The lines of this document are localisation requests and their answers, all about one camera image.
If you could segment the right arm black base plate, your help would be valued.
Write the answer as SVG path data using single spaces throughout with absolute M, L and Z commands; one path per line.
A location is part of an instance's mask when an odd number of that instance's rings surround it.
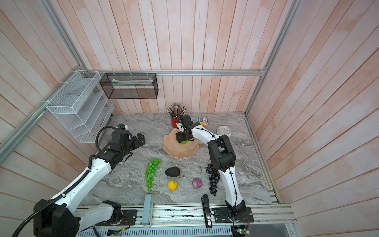
M 253 213 L 250 207 L 246 207 L 241 213 L 234 213 L 227 207 L 218 207 L 213 210 L 216 223 L 246 223 L 250 224 L 254 222 Z

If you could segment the yellow fake lemon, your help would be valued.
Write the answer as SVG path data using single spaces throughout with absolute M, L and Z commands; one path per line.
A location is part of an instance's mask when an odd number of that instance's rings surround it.
M 168 188 L 170 190 L 175 190 L 175 189 L 177 189 L 177 187 L 178 187 L 178 183 L 176 181 L 174 181 L 174 180 L 169 181 Z

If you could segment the green fake grape bunch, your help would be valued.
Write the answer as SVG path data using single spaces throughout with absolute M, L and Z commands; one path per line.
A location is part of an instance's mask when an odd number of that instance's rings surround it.
M 151 159 L 148 161 L 148 165 L 145 171 L 145 181 L 147 190 L 150 191 L 153 187 L 154 176 L 158 166 L 160 165 L 160 159 Z

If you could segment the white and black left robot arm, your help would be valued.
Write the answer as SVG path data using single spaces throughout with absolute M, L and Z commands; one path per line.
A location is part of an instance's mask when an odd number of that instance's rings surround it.
M 145 136 L 133 136 L 122 124 L 115 127 L 112 140 L 95 155 L 88 167 L 70 185 L 49 200 L 42 199 L 34 207 L 34 235 L 37 237 L 74 237 L 98 223 L 111 225 L 122 222 L 119 203 L 106 200 L 85 211 L 77 208 L 92 188 L 119 163 L 132 156 L 132 151 L 144 146 Z

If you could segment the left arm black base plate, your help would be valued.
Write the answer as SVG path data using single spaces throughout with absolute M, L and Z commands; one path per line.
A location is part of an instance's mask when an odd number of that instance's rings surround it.
M 121 215 L 121 220 L 119 226 L 121 227 L 131 227 L 136 223 L 137 209 L 123 209 Z

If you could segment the dark purple fake grape bunch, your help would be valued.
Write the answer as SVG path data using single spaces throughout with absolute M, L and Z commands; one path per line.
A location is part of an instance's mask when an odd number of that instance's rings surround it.
M 207 165 L 206 173 L 209 174 L 210 194 L 216 196 L 217 184 L 219 183 L 219 180 L 220 180 L 220 173 L 212 164 Z

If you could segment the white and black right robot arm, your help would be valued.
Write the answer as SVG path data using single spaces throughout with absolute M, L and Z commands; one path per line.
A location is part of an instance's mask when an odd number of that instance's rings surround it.
M 236 155 L 229 137 L 217 135 L 205 129 L 200 123 L 193 122 L 189 115 L 177 121 L 179 132 L 176 133 L 178 143 L 198 139 L 207 145 L 211 164 L 218 170 L 226 191 L 226 206 L 229 217 L 237 217 L 246 210 L 246 204 L 240 193 L 236 175 Z

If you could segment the dark fake avocado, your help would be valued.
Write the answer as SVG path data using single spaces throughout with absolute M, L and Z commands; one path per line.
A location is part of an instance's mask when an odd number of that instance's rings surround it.
M 170 167 L 165 171 L 165 174 L 169 177 L 178 177 L 181 174 L 181 171 L 177 167 Z

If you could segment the purple fake fruit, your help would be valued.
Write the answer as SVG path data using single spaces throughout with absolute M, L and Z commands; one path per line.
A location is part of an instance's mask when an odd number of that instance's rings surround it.
M 195 189 L 199 189 L 201 188 L 203 185 L 203 182 L 200 178 L 194 178 L 193 181 L 192 181 L 192 186 L 195 188 Z

